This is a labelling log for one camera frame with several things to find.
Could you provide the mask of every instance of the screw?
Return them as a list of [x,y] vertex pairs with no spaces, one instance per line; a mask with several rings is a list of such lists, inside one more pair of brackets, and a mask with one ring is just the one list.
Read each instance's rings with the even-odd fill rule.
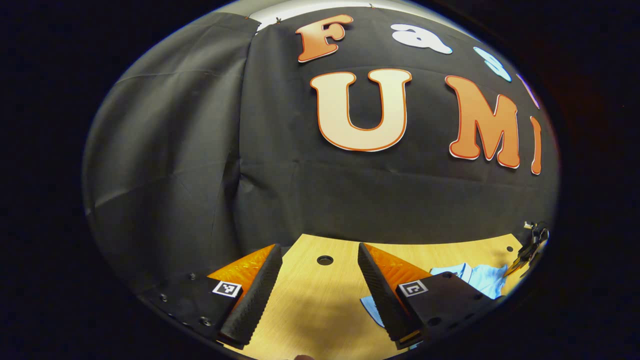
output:
[[209,320],[208,318],[201,316],[200,317],[200,323],[204,326],[211,326],[211,320]]

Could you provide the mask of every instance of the light blue cloth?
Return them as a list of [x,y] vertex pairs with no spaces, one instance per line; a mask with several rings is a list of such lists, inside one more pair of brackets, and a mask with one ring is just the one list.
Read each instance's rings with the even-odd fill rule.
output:
[[491,299],[500,296],[502,287],[506,284],[507,278],[504,273],[507,272],[507,265],[501,268],[494,268],[488,265],[478,265],[473,268],[469,285],[478,289]]
[[[448,268],[433,268],[431,269],[431,275],[438,275],[447,271],[452,272],[457,274],[460,279],[464,280],[487,297],[496,299],[500,296],[502,287],[507,282],[507,278],[503,277],[504,273],[507,272],[507,268],[507,265],[504,265],[501,268],[494,268],[488,265],[478,265],[475,268],[471,268],[469,264],[462,263]],[[364,297],[360,299],[360,302],[369,315],[371,315],[371,318],[373,318],[378,325],[384,327],[382,318],[380,318],[380,314],[378,313],[376,303],[373,301],[373,297]],[[409,349],[415,348],[419,344],[420,343],[417,343]]]
[[442,274],[443,272],[452,272],[457,277],[462,279],[462,281],[468,283],[469,279],[471,279],[471,275],[473,273],[471,266],[467,263],[462,263],[456,266],[450,266],[448,268],[432,268],[431,275]]
[[376,303],[373,302],[373,297],[372,296],[363,297],[362,299],[360,299],[360,302],[362,303],[364,308],[367,310],[369,315],[371,315],[371,317],[376,322],[376,324],[384,327],[385,325],[382,323],[382,318],[378,313],[378,308],[376,307]]

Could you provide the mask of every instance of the orange letter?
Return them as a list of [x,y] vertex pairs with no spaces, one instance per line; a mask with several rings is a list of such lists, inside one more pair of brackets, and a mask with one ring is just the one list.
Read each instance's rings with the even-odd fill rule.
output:
[[531,162],[531,172],[535,175],[540,175],[540,172],[542,171],[542,141],[540,140],[540,124],[536,118],[531,117],[531,125],[533,125],[533,140],[535,144],[533,161]]
[[344,38],[344,28],[340,24],[349,24],[352,21],[353,18],[349,15],[338,15],[312,22],[296,30],[296,34],[302,35],[302,54],[298,56],[298,61],[306,63],[338,51],[338,45],[328,44],[326,38],[331,37],[334,40],[342,40]]
[[332,72],[311,79],[318,96],[318,126],[327,141],[345,150],[380,151],[396,144],[406,129],[404,84],[411,73],[399,69],[377,69],[369,79],[380,86],[382,119],[372,129],[355,127],[349,119],[349,85],[356,81],[350,72]]
[[484,147],[484,157],[493,159],[502,139],[502,148],[498,152],[498,163],[505,167],[518,168],[518,122],[516,104],[504,95],[498,95],[495,111],[478,89],[477,85],[459,76],[447,76],[445,82],[458,96],[460,124],[458,139],[449,146],[449,152],[456,158],[477,159],[480,147],[476,145],[476,127]]

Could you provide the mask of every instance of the white ceiling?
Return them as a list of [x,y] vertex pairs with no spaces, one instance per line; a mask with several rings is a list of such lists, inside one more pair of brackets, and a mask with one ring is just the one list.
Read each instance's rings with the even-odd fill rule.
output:
[[249,16],[250,18],[255,19],[256,21],[259,21],[261,23],[258,27],[258,31],[260,31],[266,26],[274,24],[276,22],[276,17],[285,20],[290,17],[301,15],[303,13],[314,12],[317,10],[329,8],[352,6],[368,7],[370,4],[369,1],[371,1],[371,4],[376,8],[384,8],[414,14],[425,19],[437,21],[443,25],[447,25],[464,34],[467,34],[472,38],[475,38],[468,31],[464,30],[459,25],[456,25],[455,23],[453,23],[453,21],[447,19],[446,17],[412,1],[403,0],[238,0],[222,6],[221,8],[218,8],[216,12],[228,12]]

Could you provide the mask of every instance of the table surface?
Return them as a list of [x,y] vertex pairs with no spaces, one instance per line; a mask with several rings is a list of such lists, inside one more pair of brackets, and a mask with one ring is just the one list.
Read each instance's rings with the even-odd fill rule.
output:
[[[510,265],[521,247],[511,234],[463,243],[370,244],[427,271],[464,262],[499,268]],[[322,255],[331,256],[333,263],[318,264]],[[225,346],[260,360],[291,360],[298,354],[315,360],[379,360],[406,351],[396,350],[360,302],[370,293],[357,258],[358,242],[303,234],[283,257],[251,343],[243,350]],[[527,268],[507,278],[503,295]]]

